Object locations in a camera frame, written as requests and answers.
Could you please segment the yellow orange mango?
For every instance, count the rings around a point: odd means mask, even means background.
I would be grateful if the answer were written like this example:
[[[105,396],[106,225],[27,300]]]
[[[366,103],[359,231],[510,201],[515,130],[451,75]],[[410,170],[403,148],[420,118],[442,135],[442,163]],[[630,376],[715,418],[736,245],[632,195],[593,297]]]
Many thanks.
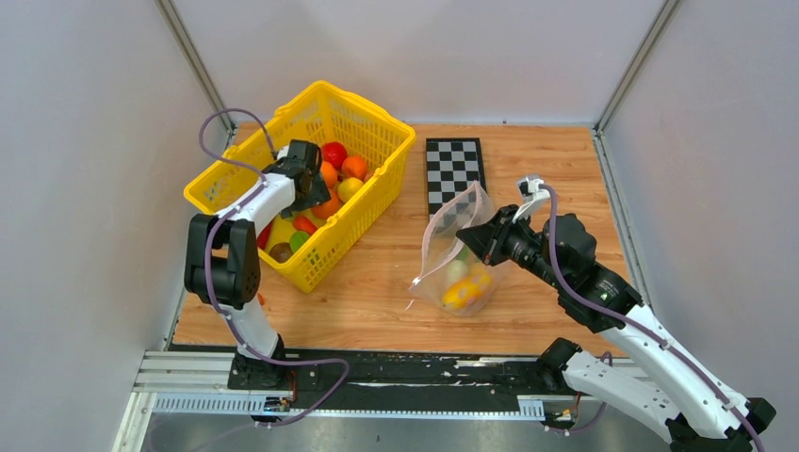
[[[485,286],[475,279],[463,279],[447,289],[442,297],[443,305],[451,310],[463,310],[479,301]]]

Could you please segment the yellow peach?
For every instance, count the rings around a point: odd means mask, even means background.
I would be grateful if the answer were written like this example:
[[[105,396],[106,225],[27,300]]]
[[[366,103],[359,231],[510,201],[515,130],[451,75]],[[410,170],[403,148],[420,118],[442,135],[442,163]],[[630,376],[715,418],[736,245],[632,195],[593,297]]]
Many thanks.
[[[486,293],[494,283],[492,268],[483,263],[474,263],[469,268],[467,281],[473,285],[479,293]]]

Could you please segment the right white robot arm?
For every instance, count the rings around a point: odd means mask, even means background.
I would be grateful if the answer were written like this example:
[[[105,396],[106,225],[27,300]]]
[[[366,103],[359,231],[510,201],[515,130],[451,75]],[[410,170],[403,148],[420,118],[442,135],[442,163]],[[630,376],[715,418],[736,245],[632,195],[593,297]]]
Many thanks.
[[[554,287],[577,323],[615,344],[643,370],[642,382],[557,338],[538,360],[538,380],[550,393],[566,388],[594,396],[658,434],[673,451],[761,451],[760,433],[775,407],[747,398],[714,377],[654,316],[638,291],[598,263],[596,240],[574,214],[535,232],[508,205],[457,237],[490,266],[512,261]]]

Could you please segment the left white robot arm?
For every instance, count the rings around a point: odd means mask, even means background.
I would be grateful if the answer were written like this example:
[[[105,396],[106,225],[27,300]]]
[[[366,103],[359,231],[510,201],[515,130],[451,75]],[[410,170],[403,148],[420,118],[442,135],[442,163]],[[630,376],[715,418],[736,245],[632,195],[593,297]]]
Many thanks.
[[[293,139],[230,206],[198,214],[188,226],[185,288],[211,305],[234,335],[234,371],[251,372],[267,389],[286,382],[289,363],[257,298],[257,237],[274,219],[330,200],[321,163],[318,145]]]

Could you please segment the yellow plastic basket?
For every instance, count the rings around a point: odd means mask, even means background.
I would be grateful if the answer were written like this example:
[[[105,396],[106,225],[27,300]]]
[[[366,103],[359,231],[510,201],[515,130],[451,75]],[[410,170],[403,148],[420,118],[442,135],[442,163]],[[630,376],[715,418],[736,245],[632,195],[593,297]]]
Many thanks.
[[[337,202],[321,174],[325,143],[363,158],[373,176]],[[184,285],[222,302],[250,298],[267,264],[302,292],[312,291],[401,191],[416,132],[383,108],[325,82],[312,83],[241,144],[230,147],[184,190],[197,209],[188,227]],[[279,218],[319,206],[320,228],[285,262],[258,248]]]

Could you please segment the white radish with leaves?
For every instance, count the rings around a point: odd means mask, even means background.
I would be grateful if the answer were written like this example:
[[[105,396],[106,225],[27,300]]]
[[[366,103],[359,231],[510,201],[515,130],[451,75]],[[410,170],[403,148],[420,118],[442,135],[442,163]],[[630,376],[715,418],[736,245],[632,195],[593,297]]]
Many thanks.
[[[462,247],[454,259],[445,266],[445,284],[452,286],[465,278],[469,272],[469,262],[473,257],[468,247]]]

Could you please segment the clear zip top bag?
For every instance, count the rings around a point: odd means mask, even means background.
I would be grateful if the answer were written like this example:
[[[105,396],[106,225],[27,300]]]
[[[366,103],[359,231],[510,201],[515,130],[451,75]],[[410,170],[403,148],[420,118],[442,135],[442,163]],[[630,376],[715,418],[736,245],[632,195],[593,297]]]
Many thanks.
[[[483,224],[495,212],[482,185],[473,182],[431,216],[422,237],[419,274],[409,287],[414,300],[460,316],[473,315],[488,303],[506,268],[483,264],[456,234]]]

